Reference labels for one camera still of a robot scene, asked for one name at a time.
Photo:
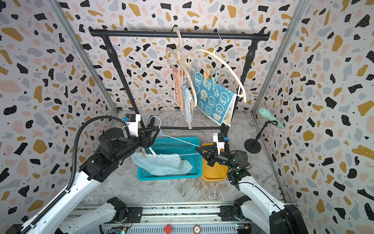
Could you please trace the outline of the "white clothespin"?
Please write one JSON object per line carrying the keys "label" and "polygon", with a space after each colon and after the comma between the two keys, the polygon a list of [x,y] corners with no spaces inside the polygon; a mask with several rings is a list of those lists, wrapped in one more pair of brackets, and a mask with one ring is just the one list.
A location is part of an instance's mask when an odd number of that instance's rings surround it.
{"label": "white clothespin", "polygon": [[150,152],[152,153],[153,156],[156,156],[156,152],[151,147],[149,147],[149,150],[150,150]]}

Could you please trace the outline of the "peach clothespin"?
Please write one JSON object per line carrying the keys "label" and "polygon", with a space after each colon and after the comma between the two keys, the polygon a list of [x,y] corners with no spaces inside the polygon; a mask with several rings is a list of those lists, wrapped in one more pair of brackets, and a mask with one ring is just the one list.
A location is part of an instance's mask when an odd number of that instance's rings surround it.
{"label": "peach clothespin", "polygon": [[144,148],[140,148],[140,151],[139,151],[139,153],[142,155],[142,156],[146,156],[146,150],[144,149]]}

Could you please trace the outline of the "light blue towel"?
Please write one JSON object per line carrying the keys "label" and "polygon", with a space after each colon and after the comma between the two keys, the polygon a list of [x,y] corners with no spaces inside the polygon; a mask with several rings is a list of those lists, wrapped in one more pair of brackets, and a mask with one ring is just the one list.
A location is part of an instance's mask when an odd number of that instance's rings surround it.
{"label": "light blue towel", "polygon": [[135,152],[132,161],[154,176],[186,175],[193,166],[178,154],[142,154]]}

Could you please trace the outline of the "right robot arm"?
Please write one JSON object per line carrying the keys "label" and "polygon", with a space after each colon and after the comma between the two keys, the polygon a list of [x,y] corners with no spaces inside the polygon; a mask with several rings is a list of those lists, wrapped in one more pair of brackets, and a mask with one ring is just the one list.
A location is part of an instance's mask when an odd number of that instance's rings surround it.
{"label": "right robot arm", "polygon": [[248,156],[245,151],[227,153],[211,146],[199,146],[195,150],[207,161],[208,166],[216,163],[228,167],[230,184],[245,194],[249,200],[238,203],[239,218],[248,218],[266,234],[308,233],[301,212],[294,204],[285,204],[267,192],[249,173]]}

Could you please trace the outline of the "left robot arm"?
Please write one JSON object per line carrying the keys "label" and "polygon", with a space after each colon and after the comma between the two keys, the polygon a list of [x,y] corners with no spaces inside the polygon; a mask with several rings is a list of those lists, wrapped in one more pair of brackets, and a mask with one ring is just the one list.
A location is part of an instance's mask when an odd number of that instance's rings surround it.
{"label": "left robot arm", "polygon": [[119,165],[140,148],[151,147],[159,130],[131,135],[128,126],[111,128],[99,137],[99,147],[80,167],[77,167],[77,152],[73,151],[72,174],[67,186],[40,212],[23,224],[12,225],[8,234],[74,234],[113,221],[122,223],[130,219],[127,205],[114,197],[99,208],[71,222],[66,217],[100,183],[113,173]]}

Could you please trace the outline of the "large wooden hanger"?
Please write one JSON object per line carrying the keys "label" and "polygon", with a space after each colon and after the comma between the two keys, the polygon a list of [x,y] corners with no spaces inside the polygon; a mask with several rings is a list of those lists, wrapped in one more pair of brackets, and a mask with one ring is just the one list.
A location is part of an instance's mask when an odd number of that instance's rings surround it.
{"label": "large wooden hanger", "polygon": [[221,35],[218,32],[214,32],[214,34],[218,35],[219,43],[214,47],[213,51],[211,52],[211,51],[205,50],[205,49],[196,49],[196,50],[187,54],[184,64],[189,66],[190,65],[189,59],[190,59],[191,55],[195,54],[195,53],[198,53],[198,52],[204,52],[204,54],[207,54],[207,55],[210,55],[211,57],[214,57],[217,61],[219,61],[232,74],[232,76],[238,82],[239,88],[238,88],[237,96],[239,98],[243,98],[243,101],[246,101],[246,91],[244,89],[243,83],[241,82],[241,80],[239,79],[237,74],[234,72],[234,70],[220,56],[215,54],[216,47],[220,45],[220,43],[222,42],[222,38],[221,38]]}

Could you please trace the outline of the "yellow plastic bin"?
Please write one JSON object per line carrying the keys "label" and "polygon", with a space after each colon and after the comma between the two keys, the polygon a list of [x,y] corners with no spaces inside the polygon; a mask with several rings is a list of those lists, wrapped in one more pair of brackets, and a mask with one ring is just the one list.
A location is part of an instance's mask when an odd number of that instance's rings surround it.
{"label": "yellow plastic bin", "polygon": [[214,155],[211,154],[208,157],[207,161],[202,157],[202,174],[201,178],[207,182],[220,182],[227,178],[228,167],[225,165],[219,164],[216,160],[213,166],[210,166],[210,163],[213,163]]}

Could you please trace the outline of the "black microphone stand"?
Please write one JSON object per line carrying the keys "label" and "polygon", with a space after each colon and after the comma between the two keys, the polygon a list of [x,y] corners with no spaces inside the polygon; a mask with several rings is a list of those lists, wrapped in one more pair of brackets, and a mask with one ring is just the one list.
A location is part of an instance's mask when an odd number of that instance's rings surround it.
{"label": "black microphone stand", "polygon": [[257,154],[261,151],[262,147],[261,147],[261,144],[259,143],[259,139],[264,131],[264,129],[269,125],[275,125],[277,126],[278,125],[278,121],[266,121],[262,127],[262,129],[260,130],[260,132],[256,135],[256,138],[250,138],[250,139],[247,139],[244,143],[244,147],[245,149],[251,153],[251,154]]}

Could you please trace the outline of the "teal jellyfish pattern towel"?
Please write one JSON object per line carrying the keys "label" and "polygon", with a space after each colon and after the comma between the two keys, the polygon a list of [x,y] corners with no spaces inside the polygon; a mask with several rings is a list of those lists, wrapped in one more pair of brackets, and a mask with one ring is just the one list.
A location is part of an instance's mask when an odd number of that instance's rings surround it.
{"label": "teal jellyfish pattern towel", "polygon": [[218,125],[231,125],[237,94],[214,83],[197,70],[193,71],[193,85],[198,108]]}

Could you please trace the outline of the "orange patterned towel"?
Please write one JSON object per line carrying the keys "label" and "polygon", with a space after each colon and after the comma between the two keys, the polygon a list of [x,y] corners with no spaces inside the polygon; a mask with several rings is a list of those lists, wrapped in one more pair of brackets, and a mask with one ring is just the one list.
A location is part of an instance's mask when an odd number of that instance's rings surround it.
{"label": "orange patterned towel", "polygon": [[175,66],[172,66],[172,75],[174,82],[174,101],[178,104],[180,110],[183,112],[184,101],[182,93],[182,76],[180,71]]}

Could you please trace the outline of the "round red white sticker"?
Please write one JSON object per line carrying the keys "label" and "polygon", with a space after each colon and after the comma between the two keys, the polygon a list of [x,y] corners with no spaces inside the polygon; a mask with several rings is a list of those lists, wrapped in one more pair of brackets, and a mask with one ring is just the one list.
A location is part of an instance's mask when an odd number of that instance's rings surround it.
{"label": "round red white sticker", "polygon": [[194,234],[200,234],[202,232],[202,228],[200,225],[195,225],[192,229]]}

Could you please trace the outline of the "mint green clothespin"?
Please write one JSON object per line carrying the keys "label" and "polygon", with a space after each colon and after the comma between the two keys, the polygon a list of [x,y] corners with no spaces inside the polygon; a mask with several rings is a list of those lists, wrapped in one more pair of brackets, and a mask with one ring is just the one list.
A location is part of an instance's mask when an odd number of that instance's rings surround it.
{"label": "mint green clothespin", "polygon": [[218,81],[218,77],[219,77],[219,71],[216,70],[214,75],[212,75],[212,78],[211,78],[213,87],[216,86],[217,81]]}

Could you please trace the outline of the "orange clothespin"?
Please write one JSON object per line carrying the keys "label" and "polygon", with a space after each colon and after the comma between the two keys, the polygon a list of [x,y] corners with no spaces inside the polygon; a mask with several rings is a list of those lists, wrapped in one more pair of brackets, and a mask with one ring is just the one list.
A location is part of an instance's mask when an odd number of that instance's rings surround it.
{"label": "orange clothespin", "polygon": [[206,69],[203,70],[203,78],[204,78],[204,82],[207,82],[207,79],[208,79],[208,77],[209,77],[209,74],[210,74],[210,71],[209,71],[209,70],[206,70]]}

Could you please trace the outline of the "black clothes rack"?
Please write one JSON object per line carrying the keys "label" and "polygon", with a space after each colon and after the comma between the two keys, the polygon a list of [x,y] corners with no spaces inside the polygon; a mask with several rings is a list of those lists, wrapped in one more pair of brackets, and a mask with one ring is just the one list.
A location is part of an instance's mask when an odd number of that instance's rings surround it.
{"label": "black clothes rack", "polygon": [[110,40],[110,37],[134,37],[134,38],[187,38],[187,39],[227,39],[227,40],[250,40],[251,45],[248,49],[246,54],[244,68],[238,81],[239,85],[244,85],[247,74],[251,68],[251,64],[254,61],[256,50],[258,47],[259,42],[266,42],[270,38],[270,34],[267,33],[255,33],[255,34],[231,34],[231,33],[224,33],[219,34],[218,32],[213,33],[192,33],[192,32],[182,32],[177,34],[177,32],[155,32],[155,31],[119,31],[119,30],[107,30],[107,29],[90,29],[90,34],[93,37],[100,37],[107,50],[107,54],[109,59],[112,61],[116,72],[119,75],[119,78],[122,82],[123,88],[130,100],[132,109],[135,114],[139,115],[138,107],[135,103],[135,99],[133,98],[132,92],[126,81],[124,76],[123,70],[120,65],[120,61],[118,58],[118,54],[114,49],[114,46]]}

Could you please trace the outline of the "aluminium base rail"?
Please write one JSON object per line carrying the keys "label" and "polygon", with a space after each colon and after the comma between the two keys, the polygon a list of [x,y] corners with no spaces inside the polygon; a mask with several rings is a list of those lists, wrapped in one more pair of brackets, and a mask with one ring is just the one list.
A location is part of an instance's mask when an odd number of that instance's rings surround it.
{"label": "aluminium base rail", "polygon": [[[66,222],[94,211],[100,206],[78,206],[67,216]],[[235,202],[187,202],[130,204],[130,219],[122,223],[109,221],[80,234],[165,234],[169,224],[171,234],[193,234],[200,225],[201,234],[266,234],[248,218],[239,218]]]}

